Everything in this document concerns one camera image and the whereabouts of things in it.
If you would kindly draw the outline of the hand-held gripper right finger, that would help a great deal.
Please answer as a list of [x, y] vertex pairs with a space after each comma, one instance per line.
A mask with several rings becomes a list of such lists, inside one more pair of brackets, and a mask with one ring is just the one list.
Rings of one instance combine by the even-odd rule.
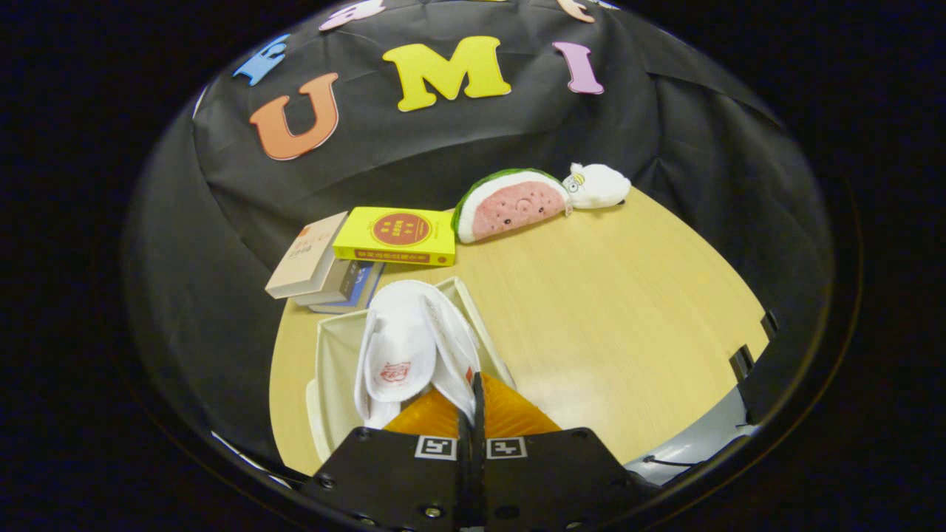
[[488, 377], [475, 377], [475, 525], [484, 531], [605, 531], [659, 494], [589, 428], [487, 437]]

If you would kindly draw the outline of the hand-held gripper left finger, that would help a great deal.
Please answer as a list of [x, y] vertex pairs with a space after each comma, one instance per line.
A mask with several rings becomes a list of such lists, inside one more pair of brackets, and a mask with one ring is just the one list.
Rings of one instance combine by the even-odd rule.
[[303, 494], [356, 528], [473, 528], [470, 451], [466, 417], [431, 391], [396, 415], [393, 427], [352, 428]]

